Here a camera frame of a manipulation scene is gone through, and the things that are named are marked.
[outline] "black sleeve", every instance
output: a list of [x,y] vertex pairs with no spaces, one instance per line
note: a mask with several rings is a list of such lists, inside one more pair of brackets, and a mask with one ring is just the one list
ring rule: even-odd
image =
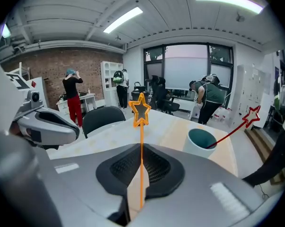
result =
[[75,83],[83,83],[82,79],[81,78],[74,78],[74,81]]

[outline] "black pants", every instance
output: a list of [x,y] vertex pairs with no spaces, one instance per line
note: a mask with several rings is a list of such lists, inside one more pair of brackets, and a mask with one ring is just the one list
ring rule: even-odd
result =
[[243,178],[252,187],[265,183],[285,167],[285,130],[282,129],[275,146],[264,164],[251,175]]
[[219,108],[222,104],[216,104],[211,102],[206,102],[202,109],[200,110],[198,123],[207,124],[211,115],[215,112],[216,109]]
[[117,90],[117,96],[118,96],[118,100],[119,100],[119,105],[122,108],[126,108],[127,107],[127,103],[128,103],[128,95],[127,95],[128,88],[127,87],[123,87],[121,85],[118,85],[116,87],[116,90]]

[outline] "orange star marker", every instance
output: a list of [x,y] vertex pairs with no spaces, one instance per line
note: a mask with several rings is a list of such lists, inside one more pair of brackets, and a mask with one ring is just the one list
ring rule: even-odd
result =
[[138,101],[129,101],[129,106],[134,112],[133,127],[141,127],[141,204],[143,207],[143,125],[149,124],[148,113],[151,106],[146,104],[144,94],[140,93]]

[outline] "teal cup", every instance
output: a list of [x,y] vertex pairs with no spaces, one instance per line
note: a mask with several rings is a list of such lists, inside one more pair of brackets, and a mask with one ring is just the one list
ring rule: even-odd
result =
[[191,129],[184,145],[184,152],[208,158],[216,149],[216,145],[207,149],[208,146],[214,144],[217,140],[208,131],[202,129]]

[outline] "red star marker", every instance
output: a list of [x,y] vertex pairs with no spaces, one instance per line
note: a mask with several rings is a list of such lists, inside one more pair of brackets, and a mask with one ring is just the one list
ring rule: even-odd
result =
[[240,124],[240,126],[238,126],[236,129],[234,129],[230,134],[227,134],[225,137],[223,137],[222,139],[220,139],[219,141],[215,142],[214,144],[208,146],[206,149],[217,145],[219,142],[223,141],[225,138],[228,138],[230,135],[232,135],[233,133],[235,133],[237,130],[239,130],[243,125],[246,124],[246,129],[254,122],[254,121],[259,121],[260,117],[258,116],[258,112],[260,110],[260,105],[258,105],[256,108],[249,108],[249,112],[246,116],[244,116],[242,118],[243,122]]

